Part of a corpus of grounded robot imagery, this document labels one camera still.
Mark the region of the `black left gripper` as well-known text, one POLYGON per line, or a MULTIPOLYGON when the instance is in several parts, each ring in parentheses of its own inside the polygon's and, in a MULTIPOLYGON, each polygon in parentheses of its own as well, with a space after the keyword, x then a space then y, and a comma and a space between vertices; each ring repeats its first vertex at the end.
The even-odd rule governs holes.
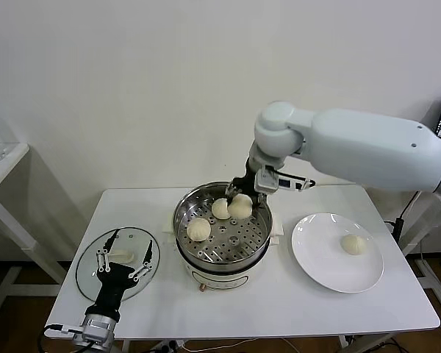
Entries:
POLYGON ((110 263, 109 253, 117 237, 118 229, 105 240, 103 247, 96 251, 98 272, 100 272, 97 277, 101 282, 101 288, 94 304, 87 308, 88 315, 120 317, 119 309, 125 291, 135 287, 139 278, 144 277, 153 268, 151 264, 153 240, 150 240, 139 268, 134 270, 126 265, 110 263))

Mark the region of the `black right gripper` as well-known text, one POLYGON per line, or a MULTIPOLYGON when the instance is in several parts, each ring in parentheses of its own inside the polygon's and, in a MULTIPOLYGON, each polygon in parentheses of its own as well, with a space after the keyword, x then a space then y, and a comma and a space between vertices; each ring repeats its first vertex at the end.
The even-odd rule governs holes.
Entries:
POLYGON ((245 175, 235 177, 226 189, 225 197, 232 201, 236 195, 246 195, 254 203, 254 211, 257 213, 265 212, 268 209, 268 195, 255 191, 256 171, 250 166, 250 159, 245 162, 245 175))

